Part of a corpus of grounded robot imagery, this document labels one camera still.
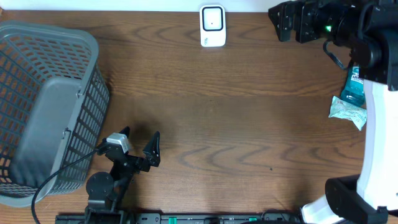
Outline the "green wet wipes pack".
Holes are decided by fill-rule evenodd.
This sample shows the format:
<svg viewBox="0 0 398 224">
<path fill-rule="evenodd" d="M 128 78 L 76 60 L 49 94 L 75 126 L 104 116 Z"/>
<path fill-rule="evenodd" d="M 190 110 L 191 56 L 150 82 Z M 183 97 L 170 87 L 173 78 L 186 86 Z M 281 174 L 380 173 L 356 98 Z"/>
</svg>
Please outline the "green wet wipes pack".
<svg viewBox="0 0 398 224">
<path fill-rule="evenodd" d="M 367 121 L 367 111 L 334 96 L 331 101 L 328 117 L 352 121 L 358 130 L 361 131 Z"/>
</svg>

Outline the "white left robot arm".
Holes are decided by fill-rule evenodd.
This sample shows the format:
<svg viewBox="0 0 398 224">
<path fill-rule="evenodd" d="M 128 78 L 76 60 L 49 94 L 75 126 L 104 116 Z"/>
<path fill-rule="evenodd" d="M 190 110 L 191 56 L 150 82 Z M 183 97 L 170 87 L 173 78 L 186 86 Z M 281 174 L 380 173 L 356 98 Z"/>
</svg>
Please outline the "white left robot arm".
<svg viewBox="0 0 398 224">
<path fill-rule="evenodd" d="M 99 156 L 106 156 L 113 162 L 109 172 L 97 172 L 86 183 L 88 206 L 85 208 L 84 223 L 131 223 L 134 218 L 129 212 L 119 209 L 125 193 L 135 174 L 149 172 L 160 164 L 160 133 L 157 131 L 143 149 L 144 157 L 129 154 L 130 128 L 104 138 L 99 146 Z"/>
</svg>

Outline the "teal mouthwash bottle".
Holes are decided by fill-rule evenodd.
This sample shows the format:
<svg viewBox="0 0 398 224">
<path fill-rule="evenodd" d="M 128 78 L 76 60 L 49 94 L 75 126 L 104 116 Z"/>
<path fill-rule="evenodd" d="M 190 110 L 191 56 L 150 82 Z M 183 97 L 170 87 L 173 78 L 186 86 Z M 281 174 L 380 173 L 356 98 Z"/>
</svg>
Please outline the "teal mouthwash bottle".
<svg viewBox="0 0 398 224">
<path fill-rule="evenodd" d="M 363 79 L 359 77 L 359 66 L 350 67 L 340 98 L 352 105 L 362 107 L 366 101 L 363 84 Z"/>
</svg>

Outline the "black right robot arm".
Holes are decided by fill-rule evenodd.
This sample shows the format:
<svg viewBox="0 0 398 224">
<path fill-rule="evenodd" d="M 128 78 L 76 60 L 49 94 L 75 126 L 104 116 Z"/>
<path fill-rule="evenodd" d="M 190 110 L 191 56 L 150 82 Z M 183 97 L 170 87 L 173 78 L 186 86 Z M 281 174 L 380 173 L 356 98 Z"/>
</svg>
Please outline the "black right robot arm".
<svg viewBox="0 0 398 224">
<path fill-rule="evenodd" d="M 350 49 L 364 81 L 367 126 L 361 173 L 328 179 L 301 209 L 304 223 L 386 223 L 397 215 L 397 2 L 286 1 L 268 10 L 278 39 L 324 39 Z"/>
</svg>

